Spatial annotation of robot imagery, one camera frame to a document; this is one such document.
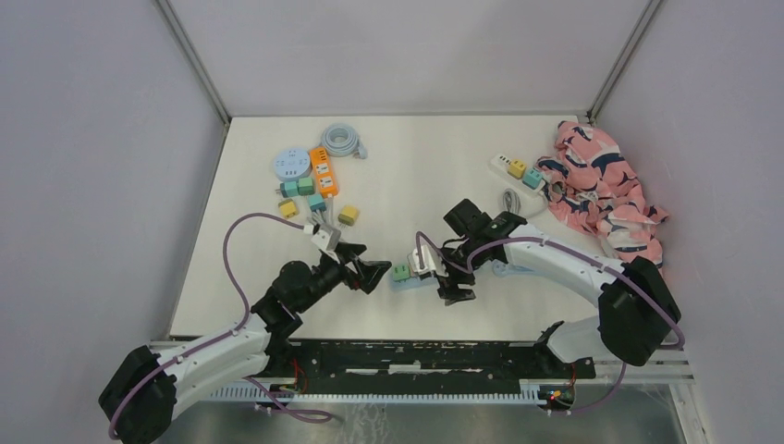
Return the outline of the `green plug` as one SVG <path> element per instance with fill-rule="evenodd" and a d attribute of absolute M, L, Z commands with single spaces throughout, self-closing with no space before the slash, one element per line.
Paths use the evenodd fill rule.
<path fill-rule="evenodd" d="M 316 193 L 315 184 L 312 178 L 301 178 L 297 181 L 298 194 L 300 196 L 309 196 Z"/>
<path fill-rule="evenodd" d="M 411 271 L 408 265 L 394 265 L 391 270 L 391 278 L 394 282 L 403 282 L 411 278 Z"/>

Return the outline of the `orange power strip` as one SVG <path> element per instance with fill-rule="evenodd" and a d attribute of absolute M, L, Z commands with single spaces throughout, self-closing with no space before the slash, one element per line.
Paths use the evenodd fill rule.
<path fill-rule="evenodd" d="M 320 145 L 311 149 L 309 156 L 317 191 L 325 199 L 336 197 L 338 194 L 337 179 L 327 150 L 323 145 Z"/>

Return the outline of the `yellow USB charger plug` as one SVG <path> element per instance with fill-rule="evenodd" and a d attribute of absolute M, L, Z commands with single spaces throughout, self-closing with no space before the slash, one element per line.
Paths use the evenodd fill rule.
<path fill-rule="evenodd" d="M 287 198 L 283 201 L 280 201 L 277 207 L 280 215 L 285 219 L 291 219 L 292 217 L 297 216 L 300 213 L 300 210 L 296 202 L 291 198 Z"/>

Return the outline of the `teal USB charger plug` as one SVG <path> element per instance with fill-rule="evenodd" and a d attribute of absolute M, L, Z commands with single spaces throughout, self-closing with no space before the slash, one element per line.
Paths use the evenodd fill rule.
<path fill-rule="evenodd" d="M 299 196 L 299 186 L 296 180 L 283 181 L 279 184 L 277 193 L 284 198 Z"/>

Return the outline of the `round blue power socket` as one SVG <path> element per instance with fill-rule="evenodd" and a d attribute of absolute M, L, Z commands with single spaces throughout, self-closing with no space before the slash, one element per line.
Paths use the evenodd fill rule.
<path fill-rule="evenodd" d="M 301 147 L 287 148 L 279 152 L 273 160 L 272 167 L 280 181 L 298 180 L 312 173 L 310 154 Z"/>

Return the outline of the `long blue power strip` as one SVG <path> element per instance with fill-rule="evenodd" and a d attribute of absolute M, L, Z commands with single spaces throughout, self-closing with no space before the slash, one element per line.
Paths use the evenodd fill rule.
<path fill-rule="evenodd" d="M 403 279 L 400 281 L 391 280 L 389 282 L 389 287 L 394 292 L 402 292 L 407 290 L 415 290 L 423 287 L 433 286 L 437 284 L 438 284 L 437 277 L 434 276 L 409 277 L 407 279 Z"/>

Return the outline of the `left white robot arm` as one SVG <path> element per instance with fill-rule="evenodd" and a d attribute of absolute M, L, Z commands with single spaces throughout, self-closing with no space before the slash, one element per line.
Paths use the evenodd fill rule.
<path fill-rule="evenodd" d="M 290 261 L 238 322 L 165 351 L 147 345 L 130 351 L 98 399 L 109 437 L 151 443 L 225 384 L 262 371 L 284 374 L 291 362 L 288 338 L 301 326 L 301 314 L 340 285 L 372 293 L 391 268 L 388 261 L 362 260 L 366 249 L 340 242 L 322 252 L 317 265 Z"/>

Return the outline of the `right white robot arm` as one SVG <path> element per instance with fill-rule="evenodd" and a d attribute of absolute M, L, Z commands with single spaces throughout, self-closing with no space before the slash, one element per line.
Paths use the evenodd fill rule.
<path fill-rule="evenodd" d="M 419 232 L 409 264 L 413 274 L 437 279 L 446 305 L 473 300 L 475 271 L 497 262 L 547 278 L 596 310 L 580 321 L 556 322 L 542 333 L 533 354 L 541 375 L 560 376 L 582 358 L 615 357 L 642 366 L 658 350 L 683 348 L 680 308 L 652 261 L 587 253 L 545 235 L 523 216 L 503 211 L 491 217 L 468 199 L 444 220 L 459 245 L 440 248 Z"/>

